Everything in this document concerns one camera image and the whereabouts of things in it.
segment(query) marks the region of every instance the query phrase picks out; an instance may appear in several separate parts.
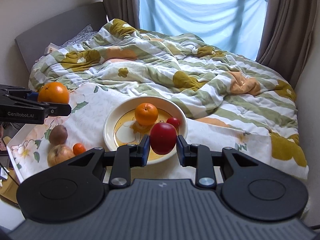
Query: light blue curtain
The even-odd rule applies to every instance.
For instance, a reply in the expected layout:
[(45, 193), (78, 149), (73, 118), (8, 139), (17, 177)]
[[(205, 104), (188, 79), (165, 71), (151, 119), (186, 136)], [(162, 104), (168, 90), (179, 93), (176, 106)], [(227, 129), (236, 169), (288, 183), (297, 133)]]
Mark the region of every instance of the light blue curtain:
[(140, 28), (194, 33), (209, 45), (255, 60), (267, 0), (140, 0)]

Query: orange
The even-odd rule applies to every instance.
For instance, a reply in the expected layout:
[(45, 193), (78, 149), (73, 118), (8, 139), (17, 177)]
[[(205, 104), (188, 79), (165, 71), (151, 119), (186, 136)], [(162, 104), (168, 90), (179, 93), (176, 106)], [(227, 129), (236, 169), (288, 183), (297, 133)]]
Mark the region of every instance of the orange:
[(134, 116), (140, 125), (152, 125), (158, 119), (158, 109), (149, 103), (138, 105)]
[(76, 143), (74, 146), (73, 146), (73, 154), (75, 156), (81, 154), (81, 153), (84, 153), (86, 152), (87, 150), (85, 149), (84, 145), (81, 144), (81, 143)]
[(68, 104), (69, 91), (60, 82), (48, 83), (40, 89), (38, 102)]

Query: cherry tomato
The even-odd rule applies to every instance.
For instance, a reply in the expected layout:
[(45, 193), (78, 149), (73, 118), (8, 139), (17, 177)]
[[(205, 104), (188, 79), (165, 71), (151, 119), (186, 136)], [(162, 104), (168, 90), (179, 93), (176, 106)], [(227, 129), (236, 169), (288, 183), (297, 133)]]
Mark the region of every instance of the cherry tomato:
[(84, 153), (86, 152), (87, 150), (85, 149), (84, 145), (82, 143), (76, 143), (74, 146), (73, 146), (73, 153), (75, 156), (81, 154), (81, 153)]
[(169, 123), (156, 123), (150, 131), (150, 146), (158, 155), (166, 155), (172, 151), (177, 141), (177, 131)]
[(180, 125), (180, 120), (174, 117), (170, 117), (167, 120), (167, 123), (172, 124), (176, 129), (178, 129), (179, 125)]

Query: green striped blanket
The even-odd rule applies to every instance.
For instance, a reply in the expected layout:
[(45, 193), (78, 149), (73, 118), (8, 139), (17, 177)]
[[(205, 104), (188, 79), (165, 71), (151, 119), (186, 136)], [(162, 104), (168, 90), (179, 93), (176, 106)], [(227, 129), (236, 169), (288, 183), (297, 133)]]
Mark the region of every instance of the green striped blanket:
[(246, 134), (270, 136), (271, 165), (307, 177), (291, 86), (272, 69), (209, 46), (194, 34), (168, 36), (114, 19), (91, 40), (33, 66), (31, 89), (52, 81), (70, 90), (95, 82), (129, 96), (165, 97), (188, 118), (244, 131), (242, 143), (235, 145), (243, 152)]

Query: pillow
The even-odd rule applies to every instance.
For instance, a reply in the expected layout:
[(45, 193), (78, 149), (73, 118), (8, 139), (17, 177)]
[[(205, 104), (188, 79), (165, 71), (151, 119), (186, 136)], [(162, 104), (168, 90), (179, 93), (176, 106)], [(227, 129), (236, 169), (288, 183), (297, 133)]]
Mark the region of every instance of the pillow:
[(87, 41), (91, 39), (96, 33), (98, 32), (94, 32), (91, 25), (88, 25), (81, 32), (79, 32), (77, 36), (73, 37), (71, 40), (66, 41), (60, 47), (65, 48), (67, 46), (72, 46), (74, 44), (80, 43), (81, 41)]

